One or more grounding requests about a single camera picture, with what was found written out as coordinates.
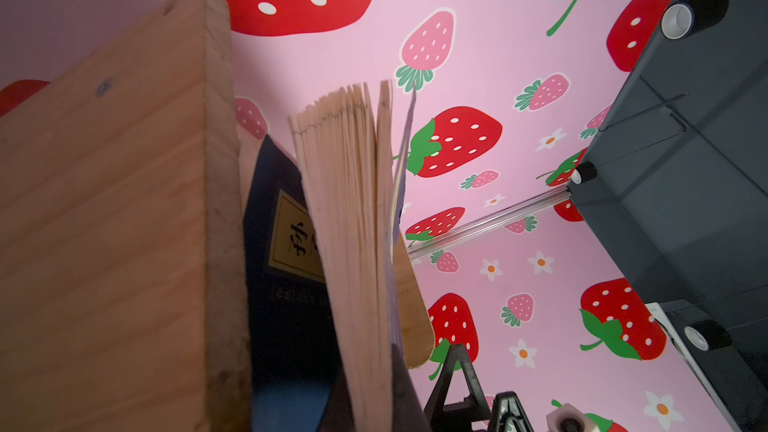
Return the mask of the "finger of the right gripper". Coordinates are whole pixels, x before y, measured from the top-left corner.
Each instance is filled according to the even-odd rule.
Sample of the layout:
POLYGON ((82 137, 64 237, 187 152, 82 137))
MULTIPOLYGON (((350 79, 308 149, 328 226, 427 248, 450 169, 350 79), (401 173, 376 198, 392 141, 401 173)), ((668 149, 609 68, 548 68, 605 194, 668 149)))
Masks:
POLYGON ((424 407, 432 431, 474 431, 491 410, 469 352, 462 344, 441 343, 442 358, 434 388, 424 407))
POLYGON ((487 397, 491 409, 488 432, 533 432, 533 427, 515 392, 508 391, 487 397))

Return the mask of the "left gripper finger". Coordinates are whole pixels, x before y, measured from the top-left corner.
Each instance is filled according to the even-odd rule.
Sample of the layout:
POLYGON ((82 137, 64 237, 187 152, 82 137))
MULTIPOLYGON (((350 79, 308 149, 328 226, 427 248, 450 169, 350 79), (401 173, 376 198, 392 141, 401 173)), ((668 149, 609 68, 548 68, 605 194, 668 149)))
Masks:
POLYGON ((402 351, 391 345, 392 355, 392 431, 431 432, 420 406, 402 351))

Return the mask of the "blue book with figure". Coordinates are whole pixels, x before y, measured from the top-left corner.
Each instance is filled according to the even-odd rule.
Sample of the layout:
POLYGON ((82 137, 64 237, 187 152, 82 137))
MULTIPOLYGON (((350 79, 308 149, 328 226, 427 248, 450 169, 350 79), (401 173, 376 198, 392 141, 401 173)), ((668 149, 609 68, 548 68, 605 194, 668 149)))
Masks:
POLYGON ((264 138, 243 218, 254 431, 315 431, 341 369, 315 228, 293 160, 264 138))

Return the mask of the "dark purple book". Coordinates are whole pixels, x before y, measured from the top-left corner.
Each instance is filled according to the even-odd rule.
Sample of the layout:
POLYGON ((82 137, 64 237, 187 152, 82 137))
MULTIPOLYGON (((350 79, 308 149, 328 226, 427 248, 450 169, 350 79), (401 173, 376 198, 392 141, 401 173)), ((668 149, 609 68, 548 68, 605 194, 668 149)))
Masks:
POLYGON ((393 85, 330 92, 290 118, 358 431, 393 425, 393 85))

